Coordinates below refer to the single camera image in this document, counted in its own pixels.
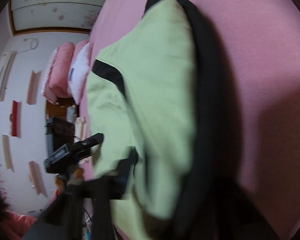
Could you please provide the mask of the person left hand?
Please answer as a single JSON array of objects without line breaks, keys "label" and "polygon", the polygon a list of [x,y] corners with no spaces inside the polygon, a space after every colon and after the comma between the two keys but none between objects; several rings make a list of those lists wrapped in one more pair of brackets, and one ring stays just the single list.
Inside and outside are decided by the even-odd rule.
[{"label": "person left hand", "polygon": [[59,191],[63,191],[66,186],[75,185],[79,186],[82,185],[84,182],[84,169],[77,168],[72,174],[69,175],[68,178],[64,175],[57,175],[54,177],[55,186]]}]

